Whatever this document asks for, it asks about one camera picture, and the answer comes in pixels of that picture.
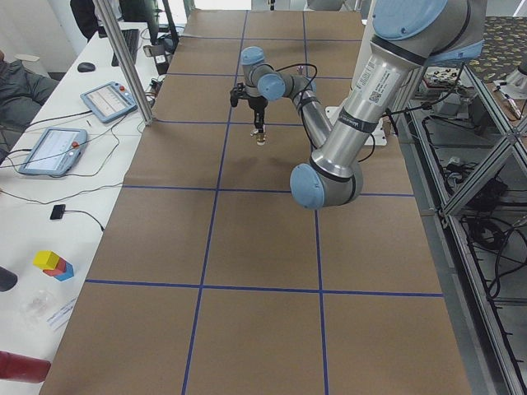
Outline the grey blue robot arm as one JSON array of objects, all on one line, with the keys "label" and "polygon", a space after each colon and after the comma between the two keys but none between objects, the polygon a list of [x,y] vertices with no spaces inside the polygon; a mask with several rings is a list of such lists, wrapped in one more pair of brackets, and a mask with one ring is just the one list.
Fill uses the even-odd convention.
[{"label": "grey blue robot arm", "polygon": [[247,100],[254,111],[254,133],[262,137],[268,102],[290,99],[314,147],[309,163],[291,172],[292,196],[309,209],[347,204],[362,188],[360,150],[408,74],[418,67],[476,58],[483,48],[486,10],[484,1],[376,2],[371,56],[334,121],[308,77],[273,69],[256,46],[241,52],[244,81],[232,88],[231,106]]}]

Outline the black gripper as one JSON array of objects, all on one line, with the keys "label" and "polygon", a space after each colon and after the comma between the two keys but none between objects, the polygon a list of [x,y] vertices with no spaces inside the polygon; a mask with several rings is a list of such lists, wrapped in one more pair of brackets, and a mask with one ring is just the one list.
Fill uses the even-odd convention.
[{"label": "black gripper", "polygon": [[230,90],[230,104],[235,108],[240,100],[246,100],[249,107],[254,112],[254,130],[264,132],[265,127],[265,109],[268,106],[268,100],[263,96],[252,96],[247,91],[247,87],[243,82],[236,83]]}]

